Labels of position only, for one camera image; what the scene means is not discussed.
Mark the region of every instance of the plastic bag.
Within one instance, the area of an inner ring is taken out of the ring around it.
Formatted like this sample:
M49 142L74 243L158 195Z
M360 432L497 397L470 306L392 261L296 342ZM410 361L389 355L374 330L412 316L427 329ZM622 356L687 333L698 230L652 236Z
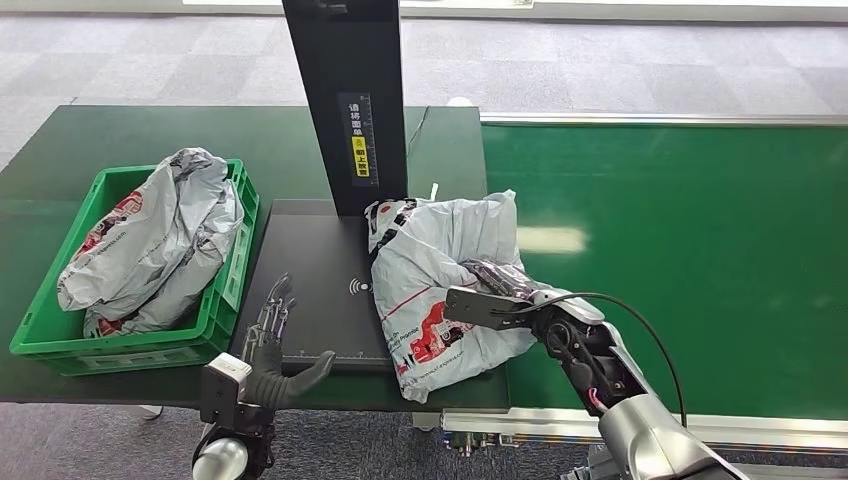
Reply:
M226 162L202 148L162 160L88 233L59 275L59 306L88 308L103 322L138 310L185 258L230 184L226 176Z
M127 335L173 328L206 285L215 278L244 220L233 185L226 182L221 199L201 224L192 245L161 288L135 315L118 322L104 321L96 309L86 312L86 337Z
M372 204L368 248L374 303L401 394L427 401L429 392L478 375L524 353L529 331L495 331L442 317L447 289L485 291L460 262L487 258L523 269L516 244L515 194L480 201L405 200Z

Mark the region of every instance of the black plastic item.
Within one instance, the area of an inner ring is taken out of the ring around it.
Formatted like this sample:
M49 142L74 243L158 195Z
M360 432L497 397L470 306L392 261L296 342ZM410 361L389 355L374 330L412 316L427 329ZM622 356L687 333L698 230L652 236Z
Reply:
M283 0L339 215L407 196L397 0Z
M337 216L328 200L274 200L230 353L241 354L246 328L288 272L297 306L283 332L284 373L309 367L326 350L336 352L334 372L392 372L371 294L366 229L362 216Z

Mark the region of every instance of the wireless charging icon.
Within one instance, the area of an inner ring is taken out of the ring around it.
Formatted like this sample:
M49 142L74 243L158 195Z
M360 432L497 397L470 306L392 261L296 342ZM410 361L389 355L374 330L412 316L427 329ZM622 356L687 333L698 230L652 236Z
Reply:
M371 285L360 281L358 278L354 278L350 281L350 285L347 287L347 291L350 292L351 295L356 295L359 292L367 292L371 289Z

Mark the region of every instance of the robotic arm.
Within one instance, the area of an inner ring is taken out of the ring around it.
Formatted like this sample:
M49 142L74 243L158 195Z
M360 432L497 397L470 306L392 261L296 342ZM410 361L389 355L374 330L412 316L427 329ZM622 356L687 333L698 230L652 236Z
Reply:
M291 280L271 288L256 323L248 328L241 358L220 354L203 367L200 419L209 424L192 459L194 480L254 480L274 464L274 414L291 406L329 373L334 352L294 377L280 373L280 341L295 305Z
M493 294L453 287L444 317L496 330L530 329L562 366L589 414L600 418L598 430L606 443L602 453L606 458L572 472L570 478L747 480L686 430L682 408L683 425L672 417L624 347L618 330L581 297L619 302L602 294L545 288L509 265L469 260L463 266ZM644 321L638 312L620 305ZM664 348L663 354L669 360ZM682 407L679 390L678 396Z

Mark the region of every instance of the gray plastic bag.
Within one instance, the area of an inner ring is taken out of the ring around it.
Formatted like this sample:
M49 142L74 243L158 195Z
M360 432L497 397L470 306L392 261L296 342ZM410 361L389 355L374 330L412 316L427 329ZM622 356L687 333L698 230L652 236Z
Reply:
M460 263L487 258L523 270L516 243L515 194L479 201L406 200L373 204L368 248L374 303L401 394L427 401L429 392L496 367L535 342L529 331L496 331L445 320L451 286L485 291Z
M184 148L162 160L89 231L59 275L59 306L88 308L87 323L101 323L101 330L114 333L186 257L230 185L226 176L227 163L202 148Z

